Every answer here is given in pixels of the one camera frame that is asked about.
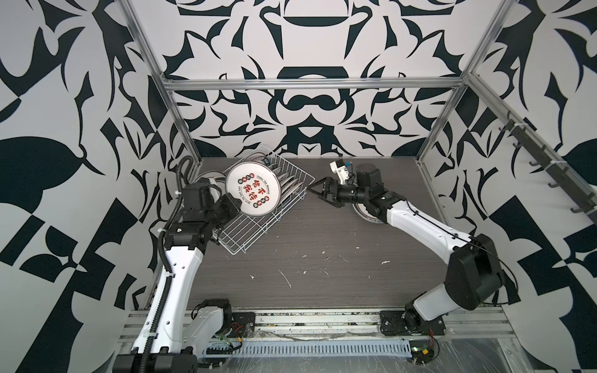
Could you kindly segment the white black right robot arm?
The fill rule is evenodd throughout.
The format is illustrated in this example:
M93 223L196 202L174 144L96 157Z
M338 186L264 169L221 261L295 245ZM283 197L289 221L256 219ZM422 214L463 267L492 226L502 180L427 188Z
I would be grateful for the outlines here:
M386 189L373 164L360 165L351 173L339 160L331 163L331 170L334 177L311 183L307 190L335 208L363 205L368 215L407 233L447 265L443 283L407 303L400 318L384 320L383 334L422 333L452 311L476 309L505 287L511 269L488 236L471 236L416 208Z

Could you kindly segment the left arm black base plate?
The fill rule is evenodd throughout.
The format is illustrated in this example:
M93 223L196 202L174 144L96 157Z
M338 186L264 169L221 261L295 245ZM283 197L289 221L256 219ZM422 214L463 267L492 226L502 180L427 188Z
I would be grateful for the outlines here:
M234 339L250 336L255 330L256 316L255 312L234 312L225 336Z

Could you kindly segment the white plate red characters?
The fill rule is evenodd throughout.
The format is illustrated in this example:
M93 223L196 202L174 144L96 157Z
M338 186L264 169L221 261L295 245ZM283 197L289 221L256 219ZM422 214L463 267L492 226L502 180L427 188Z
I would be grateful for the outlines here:
M226 190L241 200L243 214L261 217L272 213L281 202L278 177L267 166L256 162L241 162L227 174Z

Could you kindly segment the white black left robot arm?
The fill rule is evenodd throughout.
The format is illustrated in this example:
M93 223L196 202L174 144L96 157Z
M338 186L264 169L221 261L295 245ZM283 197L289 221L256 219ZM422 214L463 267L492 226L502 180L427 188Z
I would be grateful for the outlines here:
M191 288L214 234L240 213L241 201L210 180L189 183L193 160L183 157L176 168L177 203L160 229L157 253L163 270L146 321L127 354L114 361L115 372L196 372L213 369L204 353L211 339L230 330L227 299L200 304L185 326Z

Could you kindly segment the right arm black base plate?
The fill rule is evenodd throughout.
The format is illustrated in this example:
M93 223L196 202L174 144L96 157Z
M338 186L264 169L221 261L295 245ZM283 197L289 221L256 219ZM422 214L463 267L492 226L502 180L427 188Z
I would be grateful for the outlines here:
M446 326L442 317L426 321L413 309L390 311L383 310L379 313L380 332L387 337L434 335L444 336Z

